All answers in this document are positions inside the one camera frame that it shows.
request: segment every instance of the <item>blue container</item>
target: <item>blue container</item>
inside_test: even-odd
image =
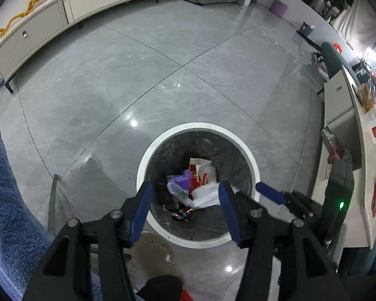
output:
[[[313,32],[311,26],[309,26],[306,22],[304,22],[301,26],[301,29],[298,30],[302,35],[308,37],[310,33]]]

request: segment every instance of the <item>purple stool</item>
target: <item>purple stool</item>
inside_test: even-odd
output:
[[[269,10],[273,12],[276,16],[279,16],[280,18],[282,18],[287,8],[288,6],[284,4],[283,2],[279,0],[274,0]]]

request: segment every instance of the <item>red and white packaging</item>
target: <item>red and white packaging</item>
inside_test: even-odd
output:
[[[212,166],[212,161],[190,159],[189,171],[191,172],[191,191],[202,185],[217,181],[216,169]]]

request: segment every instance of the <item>round trash can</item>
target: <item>round trash can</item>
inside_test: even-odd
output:
[[[313,32],[311,26],[309,26],[306,22],[304,22],[301,28],[298,30],[302,35],[308,37],[310,33]]]
[[[137,191],[144,180],[150,181],[155,197],[147,221],[165,239],[187,248],[210,248],[229,240],[221,206],[198,209],[189,221],[176,221],[162,203],[167,193],[167,175],[188,169],[190,158],[212,161],[217,181],[231,186],[258,201],[255,184],[259,169],[250,149],[236,135],[209,123],[186,123],[159,136],[147,149],[139,164]]]
[[[288,6],[279,0],[274,0],[269,10],[280,18],[286,13]]]

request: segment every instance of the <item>fluorescent light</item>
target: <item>fluorescent light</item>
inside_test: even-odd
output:
[[[368,53],[369,57],[376,62],[376,52],[372,50],[369,46],[366,49],[366,52]]]

